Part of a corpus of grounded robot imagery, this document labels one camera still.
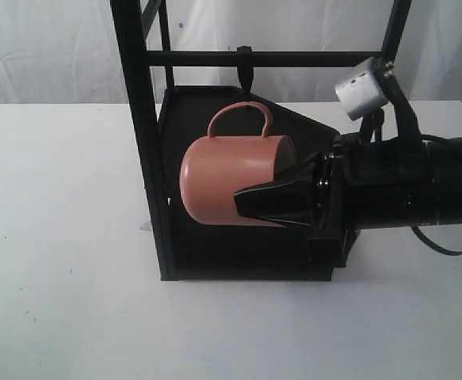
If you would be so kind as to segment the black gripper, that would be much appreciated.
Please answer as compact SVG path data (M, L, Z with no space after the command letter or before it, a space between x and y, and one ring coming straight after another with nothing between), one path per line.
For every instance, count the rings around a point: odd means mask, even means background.
M344 268L363 229L417 222L408 201L428 177L420 136L369 142L339 135L327 154L310 154L269 182L234 194L242 217L292 230L311 230L315 262Z

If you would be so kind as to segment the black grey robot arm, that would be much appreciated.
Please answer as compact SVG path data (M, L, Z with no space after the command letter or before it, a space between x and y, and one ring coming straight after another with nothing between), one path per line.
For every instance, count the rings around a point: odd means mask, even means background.
M362 230L462 224L462 138L362 142L339 135L275 178L237 191L238 213L295 230L316 264L342 268Z

